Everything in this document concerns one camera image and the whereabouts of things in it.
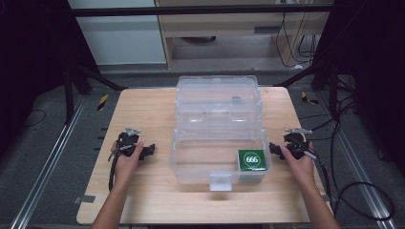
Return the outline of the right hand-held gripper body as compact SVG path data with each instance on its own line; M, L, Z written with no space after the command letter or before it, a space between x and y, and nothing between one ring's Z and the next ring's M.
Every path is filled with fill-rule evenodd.
M311 134L312 130L303 128L288 128L284 140L287 143L286 147L291 152L295 159L300 159L303 156L309 156L316 159L316 153L310 148L309 142L305 141L304 134Z

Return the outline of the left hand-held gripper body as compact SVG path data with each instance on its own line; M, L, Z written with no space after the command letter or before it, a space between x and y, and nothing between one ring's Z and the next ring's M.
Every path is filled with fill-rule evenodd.
M139 130L126 128L118 135L117 151L125 156L131 156L139 141Z

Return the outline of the small green box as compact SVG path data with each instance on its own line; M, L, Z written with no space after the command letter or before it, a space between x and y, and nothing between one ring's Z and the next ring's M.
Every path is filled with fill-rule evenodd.
M239 150L238 165L240 171L266 171L266 158L263 150Z

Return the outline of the clear plastic storage box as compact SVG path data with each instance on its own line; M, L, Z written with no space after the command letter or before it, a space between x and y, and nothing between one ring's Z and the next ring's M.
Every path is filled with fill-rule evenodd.
M272 161L255 76L182 76L175 106L170 166L179 183L221 192L263 180ZM267 170L240 171L239 150L263 150Z

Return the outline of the person's left hand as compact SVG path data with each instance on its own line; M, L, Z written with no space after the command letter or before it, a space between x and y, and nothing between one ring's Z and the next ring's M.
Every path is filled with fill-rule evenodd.
M139 163L139 156L143 150L143 142L140 141L131 156L119 156L114 170L115 181L113 190L123 189L129 185Z

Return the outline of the person's right hand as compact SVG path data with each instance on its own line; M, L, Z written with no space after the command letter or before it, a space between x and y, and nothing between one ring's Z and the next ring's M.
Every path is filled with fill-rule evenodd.
M302 156L300 159L296 159L292 156L290 150L286 146L282 146L281 151L294 178L299 184L300 190L302 192L317 190L314 179L314 165L312 158L309 156Z

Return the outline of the yellow black tape strip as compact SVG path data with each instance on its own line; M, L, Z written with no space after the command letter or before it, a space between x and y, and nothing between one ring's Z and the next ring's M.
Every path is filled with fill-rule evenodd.
M301 92L301 98L302 101L308 103L308 104L312 104L312 105L317 105L319 104L318 100L316 99L309 99L306 92Z
M98 103L97 108L96 108L98 111L102 111L102 110L103 110L103 108L104 108L104 106L105 106L105 104L106 104L106 101L107 101L108 97L109 97L108 94L104 94L104 95L100 98L99 103Z

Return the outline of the black metal stand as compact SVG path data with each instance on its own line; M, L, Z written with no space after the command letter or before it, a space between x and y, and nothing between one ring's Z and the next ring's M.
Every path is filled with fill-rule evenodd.
M76 86L80 94L89 94L92 90L87 78L90 77L95 81L107 86L114 91L123 91L125 87L120 86L107 78L103 77L100 73L92 72L91 70L80 65L68 65L63 68L63 80L65 91L65 105L66 105L66 119L65 123L68 124L74 117L74 97L73 86Z
M313 90L319 91L324 89L326 85L329 85L329 111L333 117L337 117L337 70L338 68L334 60L318 60L310 67L300 71L293 77L275 84L275 87L289 87L302 78L313 74L314 78L310 83Z

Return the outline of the grey tape strip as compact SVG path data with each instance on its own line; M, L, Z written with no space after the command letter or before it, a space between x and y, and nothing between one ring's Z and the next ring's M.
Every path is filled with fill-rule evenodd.
M93 203L95 201L96 197L95 196L87 196L87 195L83 195L83 196L76 196L74 198L74 203L75 204L80 204L82 202L86 202L86 203Z

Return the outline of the white cabinet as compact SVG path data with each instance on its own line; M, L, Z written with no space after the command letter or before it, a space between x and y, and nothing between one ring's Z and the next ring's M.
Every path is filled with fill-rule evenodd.
M73 10L154 7L154 0L68 0ZM158 17L77 17L98 66L165 64Z

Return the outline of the black curtain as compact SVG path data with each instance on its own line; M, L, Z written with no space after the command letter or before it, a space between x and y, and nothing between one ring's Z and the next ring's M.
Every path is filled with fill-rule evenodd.
M68 0L0 0L0 162L34 100L63 84L60 44L75 63L98 71L76 19L48 14L70 7Z
M405 180L405 0L334 0L317 48L323 63L355 79L354 96L383 153Z

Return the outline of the light wooden desk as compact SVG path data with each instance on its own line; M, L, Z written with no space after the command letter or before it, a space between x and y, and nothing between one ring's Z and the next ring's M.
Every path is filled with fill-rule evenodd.
M334 0L154 0L158 7L330 4ZM165 39L229 35L270 35L288 66L298 62L298 47L305 36L320 35L329 18L327 11L161 15Z

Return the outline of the black horizontal bar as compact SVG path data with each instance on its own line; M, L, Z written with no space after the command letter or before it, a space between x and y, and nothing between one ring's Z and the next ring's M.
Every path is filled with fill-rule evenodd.
M73 9L66 14L75 17L96 16L149 16L192 15L228 13L274 13L274 12L318 12L332 11L334 4L287 4L287 5L231 5L231 6L178 6L148 8Z

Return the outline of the aluminium floor rail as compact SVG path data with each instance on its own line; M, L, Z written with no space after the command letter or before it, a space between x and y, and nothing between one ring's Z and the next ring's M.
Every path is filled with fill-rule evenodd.
M41 199L47 184L53 174L53 171L64 152L64 149L70 139L75 125L83 111L83 106L87 100L87 95L80 95L76 101L73 116L63 126L58 139L56 140L44 166L42 167L33 187L31 188L24 204L18 211L11 223L11 229L26 229L30 222L32 214Z
M398 229L394 222L393 216L395 213L394 202L390 196L380 187L372 183L371 178L366 172L363 165L360 163L357 155L350 144L347 135L343 131L340 123L340 113L337 111L337 117L333 117L329 111L329 102L323 93L317 93L319 102L325 110L328 118L332 120L332 134L330 140L330 173L331 182L336 190L335 201L333 204L334 213L338 213L340 203L345 203L352 211L364 219L370 219L376 222L379 229ZM351 169L354 181L340 187L337 184L334 172L334 151L335 144L338 144L342 156L345 158L348 166ZM344 197L351 188L358 189L367 204L368 210L362 211L359 207L355 207Z

